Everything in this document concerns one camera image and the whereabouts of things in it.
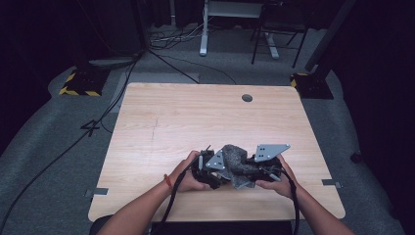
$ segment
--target yellow and black hazard tape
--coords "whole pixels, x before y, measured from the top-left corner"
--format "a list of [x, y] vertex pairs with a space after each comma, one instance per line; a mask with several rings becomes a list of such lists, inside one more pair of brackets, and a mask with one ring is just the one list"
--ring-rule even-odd
[[76, 73], [76, 70], [73, 70], [64, 86], [60, 90], [60, 95], [83, 95], [83, 96], [102, 96], [102, 89], [105, 82], [107, 81], [107, 74], [102, 74], [97, 80], [85, 79]]

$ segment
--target light wood surface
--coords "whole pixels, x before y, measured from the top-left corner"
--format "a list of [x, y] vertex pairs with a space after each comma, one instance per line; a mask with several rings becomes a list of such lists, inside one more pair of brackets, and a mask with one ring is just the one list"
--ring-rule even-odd
[[[253, 96], [244, 102], [242, 96]], [[254, 154], [257, 144], [286, 144], [299, 183], [336, 217], [345, 210], [297, 91], [292, 87], [131, 83], [120, 109], [89, 218], [113, 214], [163, 180], [191, 150], [233, 144]], [[161, 220], [168, 199], [154, 217]], [[291, 200], [258, 187], [178, 193], [168, 221], [284, 220]]]

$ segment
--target wooden table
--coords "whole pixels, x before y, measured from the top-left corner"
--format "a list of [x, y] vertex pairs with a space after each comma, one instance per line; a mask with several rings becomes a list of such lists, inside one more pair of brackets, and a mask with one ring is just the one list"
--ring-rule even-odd
[[[253, 97], [242, 100], [244, 94]], [[297, 91], [292, 87], [131, 83], [128, 85], [89, 218], [113, 214], [171, 173], [191, 150], [233, 144], [291, 144], [284, 152], [299, 183], [336, 217], [345, 210]], [[166, 200], [156, 212], [161, 220]], [[291, 200], [261, 188], [179, 193], [168, 221], [284, 220]]]

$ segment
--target table leg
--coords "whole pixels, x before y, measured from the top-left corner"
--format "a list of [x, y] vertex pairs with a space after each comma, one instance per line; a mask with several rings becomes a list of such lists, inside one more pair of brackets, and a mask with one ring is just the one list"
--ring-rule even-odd
[[205, 0], [204, 7], [204, 30], [202, 32], [201, 51], [199, 55], [205, 56], [208, 53], [208, 0]]
[[269, 48], [269, 51], [271, 52], [272, 58], [279, 59], [280, 55], [278, 54], [277, 48], [275, 47], [274, 39], [272, 38], [274, 34], [268, 33], [268, 32], [264, 32], [264, 34], [265, 34], [266, 43], [268, 43], [268, 46], [269, 46], [268, 48]]

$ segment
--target metal bracket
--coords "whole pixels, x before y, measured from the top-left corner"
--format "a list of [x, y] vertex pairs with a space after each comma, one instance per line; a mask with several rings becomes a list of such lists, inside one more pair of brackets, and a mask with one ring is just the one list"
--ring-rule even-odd
[[225, 162], [223, 161], [222, 150], [219, 150], [211, 159], [207, 162], [206, 167], [215, 169], [224, 169]]
[[256, 153], [255, 153], [254, 160], [255, 160], [256, 163], [269, 161], [269, 160], [277, 157], [277, 155], [281, 154], [282, 152], [290, 149], [290, 147], [291, 146], [289, 144], [285, 144], [285, 145], [261, 144], [261, 145], [258, 145], [256, 147]]

